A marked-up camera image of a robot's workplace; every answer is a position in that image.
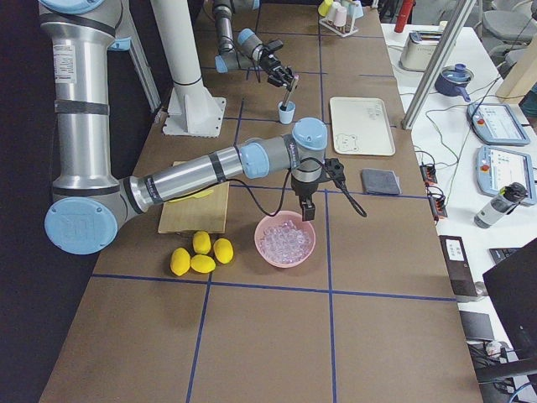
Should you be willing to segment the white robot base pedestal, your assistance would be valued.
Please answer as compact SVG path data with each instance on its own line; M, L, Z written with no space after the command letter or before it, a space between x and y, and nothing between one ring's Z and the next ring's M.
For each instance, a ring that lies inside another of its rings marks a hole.
M155 0L151 5L174 85L164 133L216 138L227 100L213 97L203 82L188 2Z

